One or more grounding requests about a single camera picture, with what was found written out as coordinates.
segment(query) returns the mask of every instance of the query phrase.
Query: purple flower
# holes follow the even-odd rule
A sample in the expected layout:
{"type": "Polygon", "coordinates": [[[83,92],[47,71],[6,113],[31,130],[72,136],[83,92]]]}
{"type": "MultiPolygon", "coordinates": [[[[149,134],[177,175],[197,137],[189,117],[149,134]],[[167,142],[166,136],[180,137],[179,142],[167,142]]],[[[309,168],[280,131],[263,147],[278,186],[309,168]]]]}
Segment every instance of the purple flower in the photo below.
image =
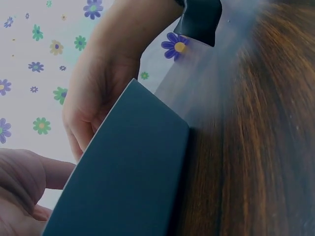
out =
{"type": "Polygon", "coordinates": [[[164,55],[167,59],[174,57],[174,61],[176,61],[180,54],[184,52],[188,39],[172,32],[167,34],[167,38],[169,41],[161,43],[162,48],[168,49],[164,55]]]}
{"type": "Polygon", "coordinates": [[[30,91],[31,91],[31,92],[38,92],[38,87],[31,87],[31,88],[30,88],[30,91]]]}
{"type": "Polygon", "coordinates": [[[8,80],[0,80],[0,94],[2,96],[6,95],[6,92],[11,91],[11,83],[8,83],[8,80]]]}
{"type": "Polygon", "coordinates": [[[67,69],[67,67],[65,67],[64,65],[59,67],[59,70],[62,70],[62,71],[66,70],[66,69],[67,69]]]}
{"type": "Polygon", "coordinates": [[[6,137],[11,137],[11,132],[8,129],[11,128],[11,124],[5,123],[5,118],[0,119],[0,142],[5,144],[6,137]]]}
{"type": "Polygon", "coordinates": [[[13,24],[13,18],[9,17],[9,19],[7,19],[3,25],[4,27],[8,28],[8,27],[11,27],[12,24],[13,24]]]}
{"type": "Polygon", "coordinates": [[[88,5],[83,7],[85,11],[84,16],[90,17],[92,20],[96,17],[100,17],[100,11],[103,10],[102,0],[87,0],[88,5]]]}
{"type": "Polygon", "coordinates": [[[29,64],[29,69],[32,70],[32,72],[40,72],[42,70],[44,70],[44,65],[40,64],[40,62],[32,62],[31,64],[29,64]]]}

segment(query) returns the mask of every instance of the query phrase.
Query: hand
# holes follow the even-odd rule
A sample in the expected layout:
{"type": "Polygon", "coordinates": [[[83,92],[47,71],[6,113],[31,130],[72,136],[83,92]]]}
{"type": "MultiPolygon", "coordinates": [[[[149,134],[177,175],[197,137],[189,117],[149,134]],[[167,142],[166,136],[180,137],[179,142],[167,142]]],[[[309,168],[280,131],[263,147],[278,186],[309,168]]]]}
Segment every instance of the hand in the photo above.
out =
{"type": "Polygon", "coordinates": [[[78,59],[63,105],[64,126],[77,161],[127,84],[138,77],[139,59],[95,45],[78,59]]]}
{"type": "Polygon", "coordinates": [[[96,26],[63,105],[77,161],[127,84],[138,78],[143,51],[182,11],[174,0],[116,0],[96,26]]]}
{"type": "Polygon", "coordinates": [[[63,189],[74,164],[27,150],[0,149],[0,235],[40,236],[51,210],[37,204],[45,188],[63,189]]]}

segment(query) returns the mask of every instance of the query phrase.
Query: finger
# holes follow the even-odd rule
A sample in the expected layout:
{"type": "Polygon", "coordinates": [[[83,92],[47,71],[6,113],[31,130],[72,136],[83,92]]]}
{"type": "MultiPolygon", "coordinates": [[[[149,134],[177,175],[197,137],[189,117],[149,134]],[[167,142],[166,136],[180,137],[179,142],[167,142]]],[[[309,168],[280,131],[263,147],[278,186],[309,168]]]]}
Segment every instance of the finger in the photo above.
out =
{"type": "Polygon", "coordinates": [[[82,152],[82,150],[78,144],[77,139],[75,138],[72,131],[70,130],[70,128],[68,126],[64,126],[64,128],[65,128],[65,131],[66,131],[67,136],[68,136],[69,144],[70,144],[74,159],[78,162],[80,160],[83,152],[82,152]]]}
{"type": "Polygon", "coordinates": [[[91,123],[81,120],[75,120],[71,124],[71,130],[76,140],[78,141],[80,149],[82,150],[82,152],[84,152],[94,136],[91,123]]]}
{"type": "Polygon", "coordinates": [[[37,155],[46,174],[46,188],[63,189],[75,165],[37,155]]]}
{"type": "Polygon", "coordinates": [[[5,148],[0,149],[0,166],[0,185],[22,199],[31,198],[33,204],[37,204],[45,188],[63,189],[75,167],[28,150],[5,148]]]}
{"type": "Polygon", "coordinates": [[[48,221],[52,212],[52,210],[36,204],[33,210],[32,217],[39,221],[48,221]]]}

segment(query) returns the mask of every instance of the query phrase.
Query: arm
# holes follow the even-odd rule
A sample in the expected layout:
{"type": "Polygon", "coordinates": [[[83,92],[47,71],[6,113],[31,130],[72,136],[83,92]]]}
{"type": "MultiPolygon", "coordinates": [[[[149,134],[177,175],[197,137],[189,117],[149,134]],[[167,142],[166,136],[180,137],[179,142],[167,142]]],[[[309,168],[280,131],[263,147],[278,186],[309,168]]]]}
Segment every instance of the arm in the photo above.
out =
{"type": "Polygon", "coordinates": [[[141,56],[182,12],[183,7],[174,0],[115,0],[94,29],[91,41],[111,45],[130,57],[141,56]]]}

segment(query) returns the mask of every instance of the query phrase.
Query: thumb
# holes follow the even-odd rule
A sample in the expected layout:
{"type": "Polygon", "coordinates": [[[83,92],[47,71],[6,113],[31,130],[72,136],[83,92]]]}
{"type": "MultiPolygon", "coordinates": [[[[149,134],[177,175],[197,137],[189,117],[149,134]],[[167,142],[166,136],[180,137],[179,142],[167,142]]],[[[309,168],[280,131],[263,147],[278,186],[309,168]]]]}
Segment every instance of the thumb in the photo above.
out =
{"type": "Polygon", "coordinates": [[[77,121],[72,124],[72,133],[76,138],[82,152],[88,147],[94,136],[92,125],[89,122],[77,121]]]}

